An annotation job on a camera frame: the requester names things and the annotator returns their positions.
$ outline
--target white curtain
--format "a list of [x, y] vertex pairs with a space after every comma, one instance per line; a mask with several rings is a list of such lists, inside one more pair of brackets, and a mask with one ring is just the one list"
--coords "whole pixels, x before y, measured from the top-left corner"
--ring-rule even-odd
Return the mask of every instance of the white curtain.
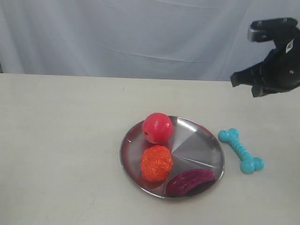
[[253, 20], [300, 0], [0, 0], [6, 73], [228, 80], [265, 58]]

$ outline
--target silver plate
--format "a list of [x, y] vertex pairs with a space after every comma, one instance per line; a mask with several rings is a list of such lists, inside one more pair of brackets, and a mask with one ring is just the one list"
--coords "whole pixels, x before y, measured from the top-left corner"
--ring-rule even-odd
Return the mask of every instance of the silver plate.
[[[174, 125], [174, 133], [166, 147], [172, 152], [174, 165], [165, 181], [150, 183], [141, 176], [142, 154], [153, 145], [143, 136], [143, 121], [125, 135], [120, 148], [120, 160], [127, 175], [143, 191], [164, 199], [186, 199], [211, 188], [221, 179], [224, 173], [224, 154], [218, 140], [206, 128], [184, 118], [169, 117]], [[199, 185], [184, 197], [168, 197], [165, 194], [167, 183], [178, 174], [191, 169], [212, 170], [216, 178]]]

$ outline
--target plate rim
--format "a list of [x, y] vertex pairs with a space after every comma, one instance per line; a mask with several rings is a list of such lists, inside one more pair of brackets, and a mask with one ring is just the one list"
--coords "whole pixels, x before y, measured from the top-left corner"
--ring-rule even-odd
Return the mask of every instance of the plate rim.
[[219, 148], [221, 149], [221, 154], [222, 154], [222, 157], [223, 157], [223, 160], [222, 160], [223, 166], [222, 166], [221, 174], [220, 174], [219, 178], [216, 180], [216, 182], [214, 182], [214, 183], [211, 185], [210, 188], [208, 188], [208, 189], [206, 189], [206, 190], [204, 190], [204, 191], [202, 191], [202, 192], [200, 192], [200, 193], [198, 193], [198, 194], [196, 194], [196, 195], [192, 195], [192, 196], [182, 196], [182, 197], [167, 197], [167, 196], [161, 196], [161, 195], [157, 195], [157, 194], [155, 194], [155, 193], [153, 193], [153, 192], [151, 192], [151, 191], [148, 191], [148, 190], [146, 190], [145, 188], [141, 187], [134, 179], [132, 179], [132, 177], [131, 177], [131, 176], [128, 174], [128, 172], [126, 171], [126, 169], [125, 169], [125, 167], [124, 167], [124, 164], [123, 164], [123, 160], [122, 160], [121, 153], [122, 153], [122, 146], [123, 146], [123, 144], [124, 144], [124, 141], [125, 141], [125, 139], [126, 139], [128, 133], [131, 131], [131, 129], [135, 128], [138, 124], [143, 123], [144, 120], [142, 120], [142, 121], [140, 121], [140, 122], [134, 124], [134, 125], [133, 125], [126, 133], [125, 133], [125, 135], [124, 135], [124, 137], [123, 137], [123, 139], [122, 139], [121, 145], [120, 145], [120, 150], [119, 150], [119, 157], [120, 157], [121, 166], [122, 166], [122, 168], [123, 168], [125, 174], [126, 174], [126, 175], [129, 177], [129, 179], [131, 180], [131, 182], [132, 182], [136, 187], [138, 187], [139, 189], [143, 190], [144, 192], [150, 194], [151, 196], [157, 197], [157, 198], [159, 198], [159, 199], [166, 199], [166, 200], [173, 200], [173, 201], [175, 201], [175, 200], [184, 200], [184, 199], [194, 198], [194, 197], [196, 197], [196, 196], [199, 196], [199, 195], [201, 195], [201, 194], [207, 192], [209, 189], [215, 187], [215, 186], [220, 182], [220, 180], [222, 179], [222, 177], [223, 177], [223, 175], [224, 175], [224, 172], [225, 172], [225, 156], [224, 156], [224, 151], [223, 151], [223, 148], [222, 148], [220, 142], [218, 141], [218, 139], [217, 139], [217, 138], [214, 136], [214, 134], [211, 133], [206, 127], [204, 127], [204, 126], [200, 125], [199, 123], [196, 123], [196, 122], [194, 122], [194, 121], [192, 121], [192, 120], [190, 120], [190, 119], [186, 119], [186, 118], [184, 118], [184, 117], [173, 116], [173, 115], [168, 115], [168, 117], [170, 117], [170, 119], [171, 119], [171, 118], [176, 118], [176, 119], [182, 119], [182, 120], [187, 120], [187, 121], [189, 121], [189, 122], [192, 122], [192, 123], [194, 123], [194, 124], [196, 124], [196, 125], [198, 125], [198, 126], [204, 128], [206, 131], [209, 132], [209, 134], [211, 134], [211, 135], [214, 137], [214, 139], [216, 139], [216, 141], [217, 141], [217, 143], [218, 143], [218, 146], [219, 146]]

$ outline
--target black robotic arm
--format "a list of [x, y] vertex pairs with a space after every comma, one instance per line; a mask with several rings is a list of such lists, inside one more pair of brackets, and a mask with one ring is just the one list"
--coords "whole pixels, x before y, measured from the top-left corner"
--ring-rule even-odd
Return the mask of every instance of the black robotic arm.
[[253, 97], [288, 92], [300, 86], [300, 30], [297, 20], [278, 18], [255, 21], [248, 30], [251, 42], [273, 40], [276, 48], [264, 61], [234, 73], [233, 87], [252, 86]]

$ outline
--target orange textured ball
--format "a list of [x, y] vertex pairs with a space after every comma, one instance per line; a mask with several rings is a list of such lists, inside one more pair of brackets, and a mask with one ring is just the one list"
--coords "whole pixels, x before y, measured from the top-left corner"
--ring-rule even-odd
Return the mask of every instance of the orange textured ball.
[[160, 182], [167, 178], [173, 166], [170, 151], [161, 145], [146, 149], [142, 155], [142, 176], [149, 182]]

